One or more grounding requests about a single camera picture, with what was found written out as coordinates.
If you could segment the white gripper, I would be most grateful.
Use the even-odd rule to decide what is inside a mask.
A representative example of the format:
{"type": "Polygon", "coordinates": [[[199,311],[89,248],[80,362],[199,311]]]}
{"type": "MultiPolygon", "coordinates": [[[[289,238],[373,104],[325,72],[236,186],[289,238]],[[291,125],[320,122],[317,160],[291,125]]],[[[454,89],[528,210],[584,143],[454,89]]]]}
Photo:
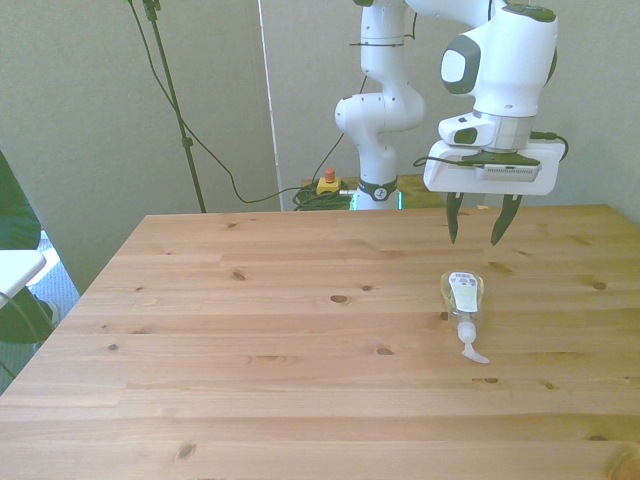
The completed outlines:
{"type": "Polygon", "coordinates": [[[452,243],[458,235],[463,193],[505,195],[491,234],[491,244],[497,245],[514,220],[522,195],[547,195],[553,190],[561,159],[561,142],[531,140],[525,149],[518,151],[518,154],[540,162],[535,166],[500,165],[494,160],[484,168],[459,165],[464,157],[476,153],[481,153],[477,147],[451,146],[438,141],[429,151],[429,157],[434,160],[427,161],[424,183],[430,191],[448,193],[446,215],[452,243]]]}

